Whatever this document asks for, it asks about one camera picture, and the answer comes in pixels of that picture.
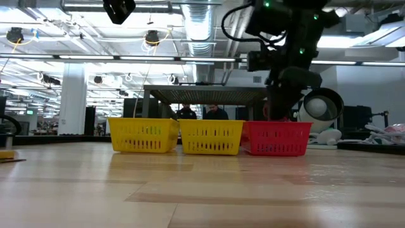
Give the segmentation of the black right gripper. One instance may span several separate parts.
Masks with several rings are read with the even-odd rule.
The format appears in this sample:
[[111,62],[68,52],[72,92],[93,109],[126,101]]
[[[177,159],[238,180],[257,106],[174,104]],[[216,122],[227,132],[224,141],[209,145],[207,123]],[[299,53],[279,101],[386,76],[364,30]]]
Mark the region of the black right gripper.
[[284,119],[301,99],[302,90],[321,86],[320,74],[309,70],[313,58],[318,56],[321,33],[321,30],[290,30],[284,45],[272,58],[267,79],[271,121]]

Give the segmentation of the yellow plastic basket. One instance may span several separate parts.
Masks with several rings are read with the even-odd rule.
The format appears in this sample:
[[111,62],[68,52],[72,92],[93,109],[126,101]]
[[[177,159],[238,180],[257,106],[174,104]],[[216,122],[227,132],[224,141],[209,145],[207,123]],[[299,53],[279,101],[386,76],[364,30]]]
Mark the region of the yellow plastic basket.
[[114,151],[167,153],[177,146],[180,124],[171,118],[109,118]]
[[183,153],[230,155],[239,153],[243,120],[179,120]]

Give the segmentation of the red plastic basket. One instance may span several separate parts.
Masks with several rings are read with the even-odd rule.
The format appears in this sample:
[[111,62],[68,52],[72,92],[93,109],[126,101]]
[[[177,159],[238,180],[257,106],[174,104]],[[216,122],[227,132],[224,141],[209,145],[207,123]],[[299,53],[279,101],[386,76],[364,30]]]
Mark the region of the red plastic basket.
[[311,122],[244,122],[241,148],[256,156],[304,156]]

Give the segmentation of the LED light bar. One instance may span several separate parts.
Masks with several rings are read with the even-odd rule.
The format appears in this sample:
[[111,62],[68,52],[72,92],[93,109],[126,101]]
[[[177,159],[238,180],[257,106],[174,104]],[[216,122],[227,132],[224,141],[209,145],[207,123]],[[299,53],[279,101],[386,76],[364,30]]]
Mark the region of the LED light bar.
[[[94,63],[145,63],[145,64],[185,64],[185,63],[247,63],[246,58],[179,57],[179,56],[111,56],[111,55],[55,55],[55,54],[15,54],[0,53],[0,58],[11,60],[94,62]],[[330,61],[313,60],[313,65],[342,65],[361,67],[405,67],[405,62],[393,61]]]

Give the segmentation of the person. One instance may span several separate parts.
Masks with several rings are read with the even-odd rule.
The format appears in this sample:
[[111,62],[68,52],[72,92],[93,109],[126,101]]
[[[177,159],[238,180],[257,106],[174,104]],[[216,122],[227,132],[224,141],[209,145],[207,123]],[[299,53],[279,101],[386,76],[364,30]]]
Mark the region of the person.
[[197,115],[195,111],[191,109],[190,104],[183,104],[182,108],[179,109],[176,114],[178,119],[197,119]]
[[209,111],[206,113],[205,120],[228,120],[228,114],[224,109],[221,109],[217,104],[210,104]]

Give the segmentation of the black background monitor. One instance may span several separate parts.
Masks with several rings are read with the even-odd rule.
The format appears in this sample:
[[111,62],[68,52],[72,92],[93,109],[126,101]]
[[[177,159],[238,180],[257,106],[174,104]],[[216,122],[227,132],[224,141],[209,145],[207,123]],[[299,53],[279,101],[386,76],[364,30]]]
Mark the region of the black background monitor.
[[[142,118],[143,98],[125,98],[123,100],[123,118]],[[158,100],[149,99],[149,118],[159,118]]]
[[372,124],[373,117],[383,117],[383,126],[389,125],[389,112],[373,113],[369,106],[345,106],[340,118],[340,131],[343,139],[366,139],[370,130],[366,125]]

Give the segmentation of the grey perforated metal shelf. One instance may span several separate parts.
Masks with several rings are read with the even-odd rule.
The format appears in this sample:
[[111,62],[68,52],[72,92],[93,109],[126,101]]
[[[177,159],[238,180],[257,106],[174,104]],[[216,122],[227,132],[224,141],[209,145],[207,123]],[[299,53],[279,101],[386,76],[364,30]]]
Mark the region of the grey perforated metal shelf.
[[246,106],[249,109],[249,120],[253,120],[252,106],[266,97],[266,89],[264,87],[214,85],[145,85],[142,100],[143,118],[149,116],[151,96],[166,105],[188,103]]

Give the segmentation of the white building pillar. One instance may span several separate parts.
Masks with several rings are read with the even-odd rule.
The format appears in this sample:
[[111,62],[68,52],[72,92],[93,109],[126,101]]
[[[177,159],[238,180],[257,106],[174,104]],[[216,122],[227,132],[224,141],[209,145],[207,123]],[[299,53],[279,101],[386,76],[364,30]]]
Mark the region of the white building pillar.
[[84,133],[88,75],[83,63],[65,63],[58,134]]

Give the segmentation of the black upright box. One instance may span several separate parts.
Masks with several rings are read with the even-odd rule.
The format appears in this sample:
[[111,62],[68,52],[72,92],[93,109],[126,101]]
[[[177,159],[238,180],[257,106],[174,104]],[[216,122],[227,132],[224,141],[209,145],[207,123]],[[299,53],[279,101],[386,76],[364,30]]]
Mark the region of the black upright box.
[[96,107],[89,106],[85,110],[85,125],[84,125],[84,135],[93,136],[94,135],[94,124],[96,121]]

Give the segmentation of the yellow crayon box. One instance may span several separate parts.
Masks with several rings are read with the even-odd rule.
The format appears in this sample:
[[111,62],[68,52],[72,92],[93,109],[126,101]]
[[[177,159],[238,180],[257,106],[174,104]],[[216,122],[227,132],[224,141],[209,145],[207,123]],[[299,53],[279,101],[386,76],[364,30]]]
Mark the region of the yellow crayon box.
[[0,151],[0,163],[24,162],[25,159],[16,158],[16,151]]

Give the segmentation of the silver air duct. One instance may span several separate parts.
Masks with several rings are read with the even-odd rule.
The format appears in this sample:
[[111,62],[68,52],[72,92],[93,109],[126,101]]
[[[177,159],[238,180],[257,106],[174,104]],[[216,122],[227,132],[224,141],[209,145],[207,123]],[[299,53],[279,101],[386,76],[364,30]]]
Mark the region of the silver air duct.
[[[189,41],[189,54],[192,57],[209,58],[213,56],[214,22],[213,7],[209,0],[191,0],[191,4],[181,5],[184,15],[186,37]],[[214,66],[208,63],[196,63],[192,66],[195,82],[214,82]]]

